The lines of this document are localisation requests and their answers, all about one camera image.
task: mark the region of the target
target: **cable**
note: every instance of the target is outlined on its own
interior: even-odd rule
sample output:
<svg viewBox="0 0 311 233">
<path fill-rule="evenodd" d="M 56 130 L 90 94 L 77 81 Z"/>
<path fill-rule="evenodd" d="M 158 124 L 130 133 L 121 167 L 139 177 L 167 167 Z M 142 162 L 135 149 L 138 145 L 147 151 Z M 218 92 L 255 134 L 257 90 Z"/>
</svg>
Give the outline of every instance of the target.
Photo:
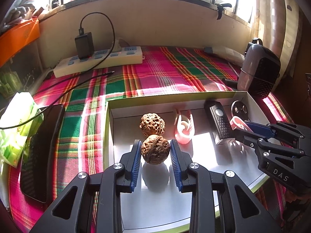
<svg viewBox="0 0 311 233">
<path fill-rule="evenodd" d="M 69 77 L 69 78 L 67 78 L 67 79 L 61 80 L 61 81 L 59 81 L 59 82 L 57 82 L 57 83 L 55 83 L 55 84 L 53 84 L 53 85 L 51 85 L 51 86 L 49 86 L 49 87 L 47 87 L 47 88 L 45 88 L 45 89 L 42 89 L 42 90 L 36 92 L 33 96 L 35 96 L 35 95 L 37 95 L 37 94 L 39 94 L 39 93 L 42 93 L 42 92 L 44 92 L 44 91 L 46 91 L 46 90 L 48 90 L 48 89 L 50 89 L 50 88 L 52 88 L 52 87 L 54 87 L 54 86 L 60 84 L 60 83 L 63 83 L 63 82 L 65 82 L 65 81 L 67 81 L 67 80 L 76 78 L 76 77 L 81 76 L 81 75 L 83 75 L 83 74 L 86 74 L 87 72 L 93 70 L 94 68 L 96 68 L 97 66 L 99 66 L 101 63 L 103 63 L 103 62 L 109 57 L 109 55 L 112 53 L 112 51 L 113 51 L 113 49 L 114 49 L 115 42 L 116 42 L 116 35 L 115 35 L 115 31 L 114 31 L 114 25 L 113 25 L 112 21 L 110 20 L 110 18 L 109 18 L 106 14 L 101 13 L 101 12 L 92 12 L 92 13 L 88 13 L 87 15 L 85 15 L 85 16 L 82 18 L 81 22 L 80 22 L 79 34 L 81 34 L 82 32 L 84 33 L 84 29 L 82 28 L 82 22 L 83 22 L 83 20 L 84 20 L 87 16 L 92 15 L 92 14 L 104 15 L 104 16 L 109 20 L 109 22 L 110 22 L 110 24 L 111 24 L 112 33 L 113 33 L 113 36 L 114 36 L 114 41 L 113 41 L 113 44 L 112 44 L 112 48 L 111 48 L 111 50 L 109 51 L 109 53 L 107 54 L 107 56 L 106 56 L 104 59 L 102 59 L 100 62 L 98 62 L 95 66 L 91 67 L 90 69 L 88 69 L 88 70 L 86 70 L 86 71 L 84 71 L 84 72 L 81 72 L 81 73 L 79 73 L 79 74 L 76 74 L 76 75 L 74 75 L 74 76 L 71 76 L 71 77 Z"/>
<path fill-rule="evenodd" d="M 239 78 L 238 73 L 236 72 L 236 70 L 231 66 L 230 62 L 228 62 L 229 67 L 232 69 L 232 71 L 235 73 L 236 77 Z"/>
<path fill-rule="evenodd" d="M 47 109 L 49 109 L 51 106 L 53 106 L 55 103 L 57 103 L 59 101 L 59 99 L 61 99 L 64 95 L 66 95 L 67 93 L 69 93 L 70 91 L 74 90 L 75 88 L 81 86 L 82 84 L 84 84 L 85 82 L 88 82 L 89 80 L 92 80 L 94 78 L 98 78 L 98 77 L 101 77 L 101 76 L 105 76 L 105 75 L 110 75 L 114 73 L 114 71 L 111 71 L 111 72 L 107 72 L 107 73 L 104 73 L 104 74 L 99 74 L 99 75 L 96 75 L 96 76 L 93 76 L 91 78 L 88 78 L 87 80 L 73 86 L 72 88 L 68 89 L 66 92 L 62 93 L 60 95 L 60 97 L 58 97 L 54 102 L 52 102 L 49 106 L 47 106 L 43 111 L 41 111 L 40 113 L 38 113 L 37 115 L 35 115 L 34 117 L 30 118 L 29 120 L 23 122 L 23 123 L 20 123 L 20 124 L 17 124 L 17 125 L 14 125 L 14 126 L 10 126 L 10 127 L 0 127 L 0 130 L 6 130 L 6 129 L 12 129 L 12 128 L 17 128 L 19 126 L 23 126 L 25 125 L 26 123 L 29 123 L 30 121 L 34 120 L 35 118 L 37 118 L 38 116 L 40 116 L 43 112 L 45 112 Z"/>
</svg>

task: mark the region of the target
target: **table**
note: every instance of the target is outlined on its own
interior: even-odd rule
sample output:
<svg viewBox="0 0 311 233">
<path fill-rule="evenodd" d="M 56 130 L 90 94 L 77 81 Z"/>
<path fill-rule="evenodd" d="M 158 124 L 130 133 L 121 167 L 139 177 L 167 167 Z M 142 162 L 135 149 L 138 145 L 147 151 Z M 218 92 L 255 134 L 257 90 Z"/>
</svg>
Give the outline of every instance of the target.
<svg viewBox="0 0 311 233">
<path fill-rule="evenodd" d="M 227 61 L 208 56 L 202 50 L 175 47 L 144 47 L 143 64 L 94 70 L 92 75 L 115 71 L 109 78 L 98 77 L 65 95 L 66 114 L 55 152 L 53 198 L 81 171 L 95 174 L 105 169 L 103 163 L 103 125 L 106 101 L 124 97 L 138 97 L 179 92 L 228 91 L 222 78 L 236 79 Z M 70 79 L 35 97 L 36 103 L 46 106 L 68 88 L 89 78 L 85 74 Z M 51 78 L 41 89 L 62 78 Z M 263 100 L 270 110 L 267 117 L 291 122 L 276 98 L 270 94 Z M 44 207 L 26 199 L 19 188 L 19 169 L 10 168 L 9 188 L 12 216 L 23 232 L 28 232 L 42 215 Z M 257 197 L 273 217 L 282 222 L 285 189 L 272 180 L 262 186 Z M 96 205 L 93 212 L 93 225 Z"/>
</svg>

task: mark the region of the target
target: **white power strip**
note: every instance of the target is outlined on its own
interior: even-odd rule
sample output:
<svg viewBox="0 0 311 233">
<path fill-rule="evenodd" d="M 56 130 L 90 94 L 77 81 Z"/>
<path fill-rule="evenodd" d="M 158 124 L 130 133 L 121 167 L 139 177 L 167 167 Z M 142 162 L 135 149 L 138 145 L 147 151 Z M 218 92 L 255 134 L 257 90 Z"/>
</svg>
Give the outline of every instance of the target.
<svg viewBox="0 0 311 233">
<path fill-rule="evenodd" d="M 96 51 L 92 57 L 82 60 L 80 60 L 78 56 L 64 59 L 54 68 L 55 77 L 58 78 L 86 71 L 103 60 L 108 53 L 109 50 L 102 50 Z M 140 46 L 125 47 L 119 52 L 112 52 L 109 57 L 95 69 L 119 65 L 142 64 L 143 59 L 145 59 L 145 57 L 142 55 Z"/>
</svg>

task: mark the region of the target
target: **round metal disc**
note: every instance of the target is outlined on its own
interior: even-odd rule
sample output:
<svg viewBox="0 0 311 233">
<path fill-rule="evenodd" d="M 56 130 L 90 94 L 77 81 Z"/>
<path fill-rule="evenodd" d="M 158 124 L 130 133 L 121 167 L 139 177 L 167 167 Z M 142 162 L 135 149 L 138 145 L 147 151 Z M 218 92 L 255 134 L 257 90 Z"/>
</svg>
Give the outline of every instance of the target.
<svg viewBox="0 0 311 233">
<path fill-rule="evenodd" d="M 123 165 L 121 163 L 115 163 L 114 164 L 114 169 L 121 169 Z"/>
<path fill-rule="evenodd" d="M 190 167 L 192 169 L 198 169 L 199 168 L 199 164 L 198 163 L 190 163 Z"/>
<path fill-rule="evenodd" d="M 232 117 L 237 116 L 243 121 L 248 120 L 248 109 L 246 105 L 241 101 L 235 101 L 231 105 L 231 115 Z"/>
<path fill-rule="evenodd" d="M 226 171 L 226 175 L 228 177 L 232 178 L 232 177 L 234 177 L 235 173 L 234 173 L 234 171 L 229 170 L 229 171 Z"/>
<path fill-rule="evenodd" d="M 86 172 L 79 172 L 79 173 L 78 173 L 78 178 L 79 178 L 79 179 L 84 179 L 86 176 L 87 176 L 87 173 L 86 173 Z"/>
</svg>

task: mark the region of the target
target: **black charger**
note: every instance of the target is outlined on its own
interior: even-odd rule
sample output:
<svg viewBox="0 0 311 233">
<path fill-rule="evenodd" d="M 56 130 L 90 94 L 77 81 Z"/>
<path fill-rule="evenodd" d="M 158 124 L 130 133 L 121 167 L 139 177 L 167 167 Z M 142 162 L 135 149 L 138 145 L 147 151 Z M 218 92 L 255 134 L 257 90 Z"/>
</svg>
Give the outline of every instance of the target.
<svg viewBox="0 0 311 233">
<path fill-rule="evenodd" d="M 75 38 L 78 57 L 80 60 L 91 57 L 94 54 L 94 44 L 91 32 L 84 33 L 84 29 L 79 29 L 79 36 Z"/>
</svg>

